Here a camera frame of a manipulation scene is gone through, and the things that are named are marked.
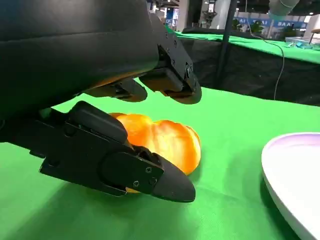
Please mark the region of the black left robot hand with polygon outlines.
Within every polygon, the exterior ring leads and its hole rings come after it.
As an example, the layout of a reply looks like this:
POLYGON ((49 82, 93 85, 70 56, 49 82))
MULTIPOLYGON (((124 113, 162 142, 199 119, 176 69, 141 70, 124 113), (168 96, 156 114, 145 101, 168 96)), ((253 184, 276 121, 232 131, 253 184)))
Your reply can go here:
POLYGON ((0 140, 43 159, 44 175, 113 196, 127 188, 180 203, 188 177, 120 121, 76 96, 141 102, 147 89, 186 105, 201 100, 193 62, 144 0, 3 0, 0 140))

